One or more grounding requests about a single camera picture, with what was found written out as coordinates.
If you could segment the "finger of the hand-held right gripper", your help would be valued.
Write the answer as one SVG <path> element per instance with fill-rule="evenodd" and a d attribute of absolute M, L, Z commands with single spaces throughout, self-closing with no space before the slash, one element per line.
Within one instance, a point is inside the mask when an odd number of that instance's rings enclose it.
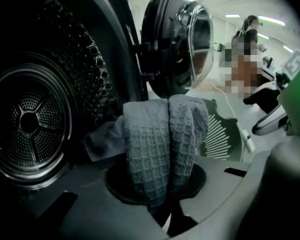
<path fill-rule="evenodd" d="M 279 104 L 252 127 L 252 133 L 257 136 L 270 134 L 284 127 L 288 120 L 284 107 Z"/>
<path fill-rule="evenodd" d="M 266 82 L 243 99 L 246 105 L 257 104 L 265 113 L 270 113 L 278 106 L 277 97 L 280 94 L 275 81 Z"/>

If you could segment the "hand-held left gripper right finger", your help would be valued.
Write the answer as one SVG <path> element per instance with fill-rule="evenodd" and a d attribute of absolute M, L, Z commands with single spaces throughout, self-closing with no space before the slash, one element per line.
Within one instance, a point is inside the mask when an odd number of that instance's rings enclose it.
<path fill-rule="evenodd" d="M 236 240 L 241 221 L 261 183 L 267 156 L 251 163 L 199 156 L 206 181 L 193 197 L 180 202 L 182 211 L 197 225 L 172 240 Z"/>

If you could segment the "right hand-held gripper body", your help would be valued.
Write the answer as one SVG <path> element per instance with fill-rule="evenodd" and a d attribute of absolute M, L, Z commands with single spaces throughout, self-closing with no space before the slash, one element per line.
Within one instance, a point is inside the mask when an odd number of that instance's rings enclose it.
<path fill-rule="evenodd" d="M 300 49 L 296 49 L 275 73 L 275 83 L 279 89 L 284 89 L 300 71 Z"/>

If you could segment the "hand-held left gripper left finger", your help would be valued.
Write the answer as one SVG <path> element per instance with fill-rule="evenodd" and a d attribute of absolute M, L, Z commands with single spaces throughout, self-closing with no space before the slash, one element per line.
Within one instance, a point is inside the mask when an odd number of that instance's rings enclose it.
<path fill-rule="evenodd" d="M 59 238 L 71 240 L 168 240 L 143 205 L 121 202 L 107 189 L 110 163 L 88 163 L 66 172 L 27 199 L 27 210 L 41 216 L 65 192 L 77 198 L 59 226 Z"/>

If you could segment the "pale green laundry basket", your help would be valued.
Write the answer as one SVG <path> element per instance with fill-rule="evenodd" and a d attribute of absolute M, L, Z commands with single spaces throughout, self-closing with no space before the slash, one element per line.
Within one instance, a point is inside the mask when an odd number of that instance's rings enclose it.
<path fill-rule="evenodd" d="M 214 99 L 204 99 L 208 111 L 208 133 L 198 148 L 199 155 L 218 160 L 240 162 L 242 137 L 235 118 L 224 118 L 217 111 Z"/>

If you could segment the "dark grey garment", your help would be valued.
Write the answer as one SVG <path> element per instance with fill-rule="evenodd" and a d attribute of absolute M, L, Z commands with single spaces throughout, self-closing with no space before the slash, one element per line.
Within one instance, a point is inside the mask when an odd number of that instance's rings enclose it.
<path fill-rule="evenodd" d="M 177 193 L 189 182 L 208 128 L 205 102 L 179 94 L 125 103 L 117 120 L 85 136 L 84 146 L 94 162 L 125 154 L 132 190 L 154 213 L 168 193 Z"/>

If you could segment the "black washing machine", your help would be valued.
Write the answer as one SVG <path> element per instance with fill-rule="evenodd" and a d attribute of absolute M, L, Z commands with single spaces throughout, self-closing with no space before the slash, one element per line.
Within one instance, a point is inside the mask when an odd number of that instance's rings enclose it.
<path fill-rule="evenodd" d="M 55 240 L 77 195 L 28 203 L 88 160 L 85 135 L 147 92 L 128 0 L 0 0 L 0 240 Z"/>

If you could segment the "round black washing machine door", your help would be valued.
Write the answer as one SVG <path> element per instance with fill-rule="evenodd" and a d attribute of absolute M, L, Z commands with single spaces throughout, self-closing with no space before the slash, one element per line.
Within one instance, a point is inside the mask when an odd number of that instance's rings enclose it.
<path fill-rule="evenodd" d="M 199 86 L 214 62 L 213 21 L 204 0 L 150 0 L 141 45 L 141 71 L 159 97 Z"/>

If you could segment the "white power strip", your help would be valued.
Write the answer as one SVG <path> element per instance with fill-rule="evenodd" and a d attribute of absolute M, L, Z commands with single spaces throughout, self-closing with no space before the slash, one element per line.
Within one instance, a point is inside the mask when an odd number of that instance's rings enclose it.
<path fill-rule="evenodd" d="M 248 131 L 246 129 L 240 129 L 240 135 L 243 140 L 243 150 L 247 149 L 249 153 L 253 153 L 256 148 Z"/>

